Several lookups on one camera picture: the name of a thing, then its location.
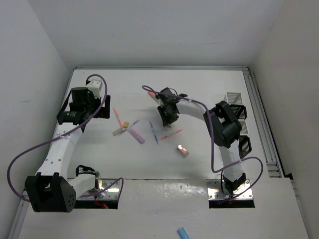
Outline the red orange pen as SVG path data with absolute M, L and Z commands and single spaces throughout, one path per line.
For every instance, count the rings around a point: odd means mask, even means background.
M 178 129 L 175 132 L 169 133 L 168 135 L 165 135 L 165 136 L 161 137 L 159 140 L 161 141 L 161 140 L 167 139 L 167 138 L 169 138 L 169 137 L 171 137 L 171 136 L 173 136 L 173 135 L 175 135 L 177 133 L 180 133 L 182 131 L 183 131 L 183 129 Z

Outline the orange cap clear tube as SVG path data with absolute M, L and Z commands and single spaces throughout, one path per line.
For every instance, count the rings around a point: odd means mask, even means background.
M 148 95 L 158 104 L 160 105 L 160 100 L 154 92 L 148 92 Z

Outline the white eraser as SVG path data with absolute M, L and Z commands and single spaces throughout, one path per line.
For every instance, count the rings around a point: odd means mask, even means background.
M 112 135 L 113 135 L 113 136 L 117 136 L 117 135 L 119 135 L 119 134 L 122 134 L 123 131 L 124 131 L 124 128 L 119 128 L 119 129 L 113 131 L 113 132 L 112 132 Z

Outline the purple highlighter marker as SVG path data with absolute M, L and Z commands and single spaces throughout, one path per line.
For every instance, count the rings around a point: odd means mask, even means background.
M 128 129 L 128 132 L 140 143 L 144 144 L 145 139 L 140 136 L 133 128 Z

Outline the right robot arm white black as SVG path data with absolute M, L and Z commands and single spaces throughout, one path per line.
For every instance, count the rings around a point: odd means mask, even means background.
M 212 109 L 199 101 L 187 98 L 186 94 L 174 95 L 169 88 L 156 93 L 160 100 L 158 112 L 163 126 L 170 126 L 177 121 L 179 115 L 188 115 L 205 122 L 212 140 L 212 149 L 217 145 L 221 154 L 224 187 L 230 193 L 234 192 L 246 181 L 240 164 L 239 138 L 241 123 L 231 109 L 231 106 L 221 101 Z

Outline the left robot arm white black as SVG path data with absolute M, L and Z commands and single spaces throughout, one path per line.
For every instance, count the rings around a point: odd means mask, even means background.
M 76 200 L 97 188 L 99 173 L 77 173 L 67 180 L 67 171 L 74 148 L 85 130 L 89 116 L 108 119 L 110 96 L 101 106 L 102 84 L 72 88 L 57 114 L 57 140 L 51 144 L 45 161 L 34 176 L 25 180 L 30 203 L 35 212 L 71 212 Z

